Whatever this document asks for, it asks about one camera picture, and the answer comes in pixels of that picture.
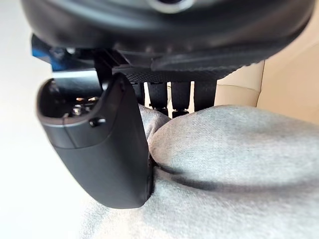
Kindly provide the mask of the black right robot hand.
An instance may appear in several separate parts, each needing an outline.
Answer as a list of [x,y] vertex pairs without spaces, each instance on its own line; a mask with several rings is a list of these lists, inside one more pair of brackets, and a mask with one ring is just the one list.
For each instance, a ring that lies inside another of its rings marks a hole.
[[141,207],[156,162],[140,106],[181,118],[214,106],[217,81],[308,25],[313,0],[24,0],[32,54],[52,77],[36,114],[78,184],[115,209]]

